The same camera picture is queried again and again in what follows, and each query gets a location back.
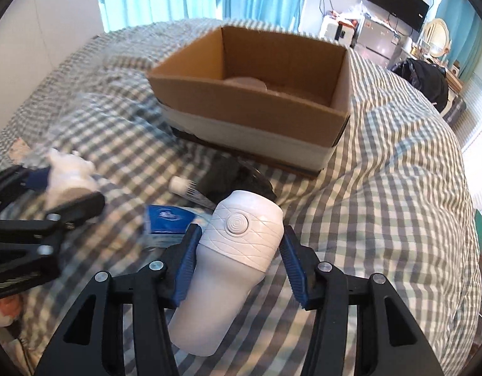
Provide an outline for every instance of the white cylindrical object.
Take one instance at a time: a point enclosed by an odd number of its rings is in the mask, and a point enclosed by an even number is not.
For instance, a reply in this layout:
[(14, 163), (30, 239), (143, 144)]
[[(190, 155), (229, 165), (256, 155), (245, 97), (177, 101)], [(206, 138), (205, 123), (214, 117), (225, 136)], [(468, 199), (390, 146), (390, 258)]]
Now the white cylindrical object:
[(265, 277), (283, 235), (279, 206), (234, 191), (215, 209), (196, 251), (187, 298), (168, 326), (171, 341), (197, 356), (215, 353), (250, 290)]
[(196, 183), (189, 179), (174, 176), (170, 179), (168, 188), (182, 198), (195, 202), (208, 209), (215, 209), (216, 205), (196, 189)]

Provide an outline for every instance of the black bag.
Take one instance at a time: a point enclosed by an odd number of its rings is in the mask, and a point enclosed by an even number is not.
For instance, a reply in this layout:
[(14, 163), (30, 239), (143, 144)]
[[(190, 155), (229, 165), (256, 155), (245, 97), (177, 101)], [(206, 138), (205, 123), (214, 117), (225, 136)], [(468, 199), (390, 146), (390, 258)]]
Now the black bag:
[(213, 161), (196, 189), (216, 204), (237, 190), (257, 193), (272, 202), (276, 200), (270, 181), (253, 166), (234, 157)]
[(394, 65), (391, 71), (420, 90), (431, 103), (435, 103), (439, 113), (444, 110), (448, 102), (448, 82), (444, 67), (422, 60), (407, 59)]

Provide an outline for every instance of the round mirror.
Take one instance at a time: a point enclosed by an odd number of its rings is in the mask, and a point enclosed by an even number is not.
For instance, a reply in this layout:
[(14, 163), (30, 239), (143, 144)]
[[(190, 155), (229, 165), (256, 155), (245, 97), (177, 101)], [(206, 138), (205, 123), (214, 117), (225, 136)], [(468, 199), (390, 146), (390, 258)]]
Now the round mirror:
[(430, 45), (430, 56), (443, 56), (450, 45), (450, 33), (446, 23), (441, 18), (429, 22), (424, 27), (423, 40)]

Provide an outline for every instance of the plaid bedsheet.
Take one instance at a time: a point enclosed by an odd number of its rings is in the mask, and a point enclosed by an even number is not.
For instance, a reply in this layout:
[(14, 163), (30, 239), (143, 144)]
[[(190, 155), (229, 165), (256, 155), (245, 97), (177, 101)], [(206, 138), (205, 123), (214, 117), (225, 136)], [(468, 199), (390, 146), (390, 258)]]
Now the plaid bedsheet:
[[(98, 222), (69, 235), (61, 277), (25, 295), (22, 337), (39, 359), (79, 292), (99, 270), (133, 272), (153, 256), (140, 232), (146, 204), (184, 205), (167, 190), (174, 175), (197, 181), (219, 153), (175, 138), (145, 72), (219, 23), (185, 20), (104, 34), (55, 70), (0, 134), (0, 169), (21, 138), (27, 166), (50, 147), (79, 151), (96, 166), (107, 199)], [(237, 22), (249, 27), (269, 26)], [(278, 195), (285, 223), (303, 244), (346, 274), (384, 273), (420, 324), (446, 375), (461, 369), (480, 303), (473, 208), (458, 142), (423, 95), (396, 75), (352, 55), (350, 124), (316, 180), (254, 164)], [(44, 196), (24, 196), (10, 216), (40, 217)], [(176, 351), (183, 375), (294, 375), (314, 315), (292, 297), (280, 256), (255, 287), (219, 350)], [(124, 320), (127, 374), (136, 374), (131, 309)], [(351, 310), (344, 374), (354, 367)]]

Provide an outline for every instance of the open cardboard box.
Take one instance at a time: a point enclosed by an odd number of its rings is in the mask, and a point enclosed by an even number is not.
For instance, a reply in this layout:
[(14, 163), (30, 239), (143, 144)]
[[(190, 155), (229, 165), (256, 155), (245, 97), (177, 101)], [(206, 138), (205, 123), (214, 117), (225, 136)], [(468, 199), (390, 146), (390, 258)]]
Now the open cardboard box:
[[(239, 76), (267, 90), (225, 82)], [(349, 120), (347, 50), (303, 36), (224, 26), (147, 78), (175, 132), (304, 175), (326, 167)]]

